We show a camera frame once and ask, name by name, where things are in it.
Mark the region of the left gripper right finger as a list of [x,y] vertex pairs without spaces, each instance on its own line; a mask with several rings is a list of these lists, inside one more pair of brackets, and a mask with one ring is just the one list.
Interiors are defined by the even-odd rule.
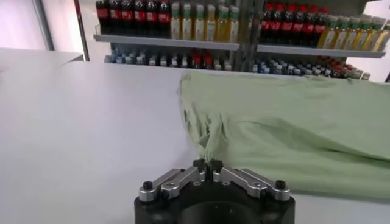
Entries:
[[215,159],[209,162],[209,168],[214,182],[233,183],[251,197],[269,196],[277,201],[288,201],[291,198],[291,190],[283,180],[274,181],[250,169],[226,167],[222,161]]

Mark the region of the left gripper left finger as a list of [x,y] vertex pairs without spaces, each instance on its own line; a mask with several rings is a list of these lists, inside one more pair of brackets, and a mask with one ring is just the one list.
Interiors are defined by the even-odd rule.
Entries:
[[153,181],[144,181],[138,192],[140,201],[150,203],[160,195],[176,198],[190,183],[202,183],[206,179],[207,164],[203,159],[193,161],[187,169],[171,169]]

